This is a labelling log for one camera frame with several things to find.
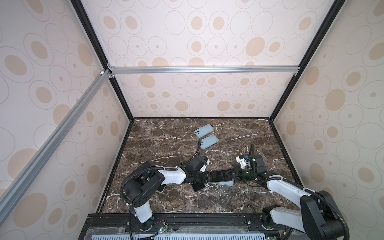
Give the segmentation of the pink phone black screen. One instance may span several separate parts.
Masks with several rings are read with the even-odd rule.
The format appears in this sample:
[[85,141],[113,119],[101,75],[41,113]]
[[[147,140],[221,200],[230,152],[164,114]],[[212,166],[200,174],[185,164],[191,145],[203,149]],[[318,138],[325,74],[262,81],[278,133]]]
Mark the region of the pink phone black screen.
[[233,170],[211,171],[208,180],[209,182],[234,180]]

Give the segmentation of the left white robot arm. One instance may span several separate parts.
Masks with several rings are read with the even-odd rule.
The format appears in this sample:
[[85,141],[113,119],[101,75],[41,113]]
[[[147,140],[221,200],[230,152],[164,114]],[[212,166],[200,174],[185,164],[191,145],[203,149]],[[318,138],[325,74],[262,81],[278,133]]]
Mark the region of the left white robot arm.
[[202,190],[209,180],[205,172],[210,160],[196,155],[186,166],[161,167],[146,161],[122,181],[120,196],[130,212],[144,224],[153,217],[149,200],[167,185],[190,184],[195,192]]

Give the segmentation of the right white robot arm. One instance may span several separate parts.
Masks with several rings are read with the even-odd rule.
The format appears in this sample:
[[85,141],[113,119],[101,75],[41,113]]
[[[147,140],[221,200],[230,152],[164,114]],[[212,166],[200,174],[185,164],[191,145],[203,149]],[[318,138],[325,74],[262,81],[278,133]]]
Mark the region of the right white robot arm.
[[260,155],[240,155],[236,157],[236,161],[239,166],[235,175],[240,180],[252,180],[299,208],[297,211],[279,206],[265,208],[267,222],[306,233],[312,240],[350,239],[348,224],[329,192],[316,192],[268,171]]

